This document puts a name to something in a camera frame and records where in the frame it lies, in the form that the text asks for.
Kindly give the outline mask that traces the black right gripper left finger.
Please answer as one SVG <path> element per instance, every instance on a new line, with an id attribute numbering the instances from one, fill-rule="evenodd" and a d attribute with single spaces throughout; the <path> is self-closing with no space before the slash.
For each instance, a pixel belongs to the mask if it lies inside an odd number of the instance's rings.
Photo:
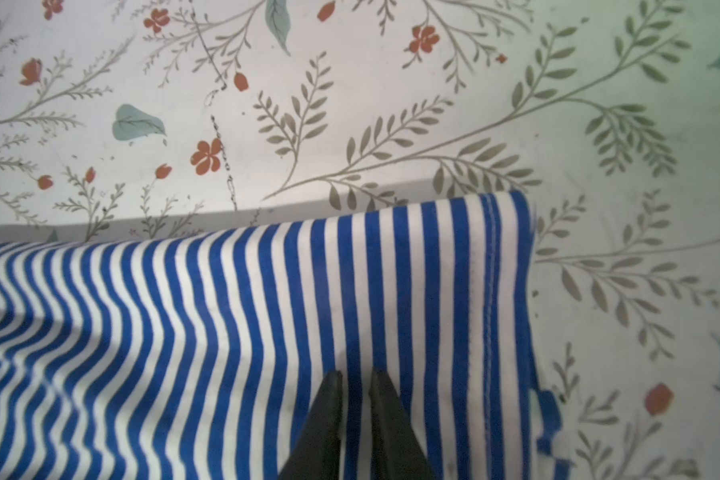
<path id="1" fill-rule="evenodd" d="M 322 380 L 298 442 L 278 478 L 338 479 L 343 376 L 329 372 Z"/>

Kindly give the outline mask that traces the blue white striped tank top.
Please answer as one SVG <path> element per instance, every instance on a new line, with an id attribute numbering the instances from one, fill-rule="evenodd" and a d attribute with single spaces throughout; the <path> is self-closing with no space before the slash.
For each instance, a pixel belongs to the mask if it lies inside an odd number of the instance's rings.
<path id="1" fill-rule="evenodd" d="M 441 479 L 566 479 L 524 195 L 185 239 L 0 244 L 0 479 L 273 479 L 324 376 L 370 479 L 387 372 Z"/>

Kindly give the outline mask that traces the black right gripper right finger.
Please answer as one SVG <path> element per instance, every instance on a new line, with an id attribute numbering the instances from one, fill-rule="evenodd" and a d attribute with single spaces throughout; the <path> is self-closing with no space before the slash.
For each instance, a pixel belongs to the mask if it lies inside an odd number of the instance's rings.
<path id="1" fill-rule="evenodd" d="M 391 378 L 374 370 L 369 397 L 372 461 L 377 479 L 435 479 Z"/>

